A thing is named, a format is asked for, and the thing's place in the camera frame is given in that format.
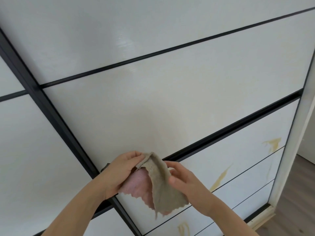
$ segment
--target person's left hand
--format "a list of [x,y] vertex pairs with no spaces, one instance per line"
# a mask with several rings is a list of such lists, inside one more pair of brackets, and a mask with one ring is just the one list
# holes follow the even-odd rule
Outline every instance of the person's left hand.
[[131,170],[142,160],[144,155],[138,151],[127,152],[116,157],[93,181],[104,189],[104,199],[118,193],[122,183],[130,175]]

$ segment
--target brown laminate floor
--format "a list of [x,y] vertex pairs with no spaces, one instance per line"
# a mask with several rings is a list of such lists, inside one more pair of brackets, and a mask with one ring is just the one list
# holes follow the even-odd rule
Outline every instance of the brown laminate floor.
[[315,236],[315,165],[297,155],[276,208],[260,236]]

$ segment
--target fingernail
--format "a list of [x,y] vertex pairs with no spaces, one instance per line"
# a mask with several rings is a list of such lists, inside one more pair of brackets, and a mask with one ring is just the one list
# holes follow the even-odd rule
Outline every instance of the fingernail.
[[169,177],[169,182],[170,182],[171,184],[174,184],[175,181],[176,181],[176,179],[175,179],[174,176],[170,176],[170,177]]

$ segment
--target cleaning cloth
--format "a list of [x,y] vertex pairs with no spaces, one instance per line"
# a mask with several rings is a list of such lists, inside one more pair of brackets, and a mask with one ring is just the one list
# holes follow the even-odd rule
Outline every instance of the cleaning cloth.
[[188,201],[183,193],[168,184],[171,176],[167,165],[155,153],[144,153],[145,158],[136,165],[136,171],[123,183],[119,192],[141,197],[157,213],[167,215],[184,207]]

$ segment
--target person's right hand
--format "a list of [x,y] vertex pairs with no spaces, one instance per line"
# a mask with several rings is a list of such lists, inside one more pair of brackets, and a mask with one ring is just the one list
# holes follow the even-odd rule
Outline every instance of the person's right hand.
[[191,205],[203,215],[209,216],[212,208],[214,195],[200,182],[190,170],[181,163],[165,161],[170,170],[171,176],[168,183],[175,189],[187,196]]

